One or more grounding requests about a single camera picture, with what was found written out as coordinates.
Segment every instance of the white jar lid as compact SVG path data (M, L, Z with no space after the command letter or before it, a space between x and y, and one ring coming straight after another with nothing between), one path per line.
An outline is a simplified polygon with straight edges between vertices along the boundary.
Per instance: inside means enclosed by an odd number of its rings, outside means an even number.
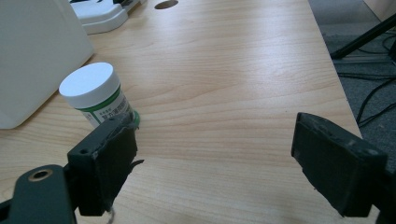
M77 109L98 105L120 86L120 80L109 63L92 63L67 76L59 93Z

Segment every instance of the cable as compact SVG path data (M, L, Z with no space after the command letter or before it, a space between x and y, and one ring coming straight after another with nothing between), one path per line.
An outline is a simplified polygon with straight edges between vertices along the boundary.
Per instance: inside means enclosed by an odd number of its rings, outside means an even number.
M347 77L347 78L356 78L356 79L363 79L363 80L387 80L390 78L396 78L395 75L371 75L371 74L364 74L364 73L338 73L339 77Z
M89 0L71 0L69 3L72 4L72 3L86 2L86 1L89 1Z
M110 218L108 219L107 224L112 224L114 222L114 218L116 216L116 211L114 210L113 206L111 206L111 210L108 212L108 214L110 215Z
M362 120L361 123L358 124L358 125L359 125L359 128L362 128L362 127L366 126L366 125L367 125L368 123L370 123L371 121L373 121L373 120L379 118L381 115L383 115L383 114L389 112L391 109L393 109L393 108L395 108L395 107L396 107L396 103L393 103L393 104L391 104L391 105L388 105L387 108L383 109L381 112L379 112L379 113L377 113L377 114L375 114L375 115L372 115L371 117L369 117L369 118L367 118L367 119Z
M396 78L391 78L390 80L388 80L388 81L382 83L381 85L377 86L375 89L373 89L373 90L367 95L366 99L364 99L363 103L361 104L361 109L359 110L359 114L358 114L358 116L356 117L356 122L358 123L358 125L361 123L361 116L362 116L362 114L363 114L364 108L367 106L367 103L370 101L370 99L373 97L373 95L374 95L377 91L379 91L379 90L381 90L382 88L388 86L390 83L392 83L392 82L395 81L395 80L396 80Z
M369 53L369 54L388 54L387 51L384 52L374 52L374 51L369 51L369 50L365 50L365 49L358 49L358 51L361 51L363 53Z
M387 51L384 52L375 52L375 51L370 51L370 50L365 50L365 49L358 49L358 51L364 52L364 53L369 53L369 54L388 54L390 51L390 48L387 47L387 41L390 40L391 38L396 37L396 34L394 33L384 33L386 35L390 35L386 37L384 40L382 40L382 47L386 49Z
M385 38L385 39L382 41L382 47L383 47L384 49L387 49L388 51L390 51L390 48L387 47L386 42L387 42L389 39L393 38L393 37L396 37L396 35L388 36L387 38Z

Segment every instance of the white box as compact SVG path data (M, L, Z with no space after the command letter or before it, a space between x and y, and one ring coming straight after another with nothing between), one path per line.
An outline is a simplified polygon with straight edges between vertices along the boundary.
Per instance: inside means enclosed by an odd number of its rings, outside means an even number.
M93 47L67 0L0 1L0 129L24 122Z
M128 20L128 11L145 1L130 0L125 7L113 4L113 0L88 0L71 5L87 34L93 35L120 27Z

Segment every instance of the round hole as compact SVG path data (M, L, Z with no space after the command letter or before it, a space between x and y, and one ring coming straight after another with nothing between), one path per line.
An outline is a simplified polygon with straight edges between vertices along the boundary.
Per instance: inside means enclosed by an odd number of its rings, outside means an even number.
M87 154L88 153L88 149L87 148L83 148L79 153Z
M155 9L166 9L169 7L174 7L175 5L177 5L177 3L178 3L177 0L164 1L161 2L160 4L157 4L157 6L155 6Z
M29 181L31 181L31 182L41 181L41 180L49 177L50 175L52 175L52 170L50 170L50 169L40 170L40 171L37 171L37 172L29 175Z

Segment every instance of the wooden table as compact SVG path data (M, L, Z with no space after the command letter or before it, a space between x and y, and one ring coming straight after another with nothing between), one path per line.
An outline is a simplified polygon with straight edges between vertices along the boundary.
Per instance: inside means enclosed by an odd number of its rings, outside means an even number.
M374 223L341 218L290 155L297 112L359 135L305 0L188 1L135 10L91 35L141 114L138 159L115 223ZM65 165L92 126L55 93L0 131L0 200L40 165ZM106 223L106 217L78 217Z

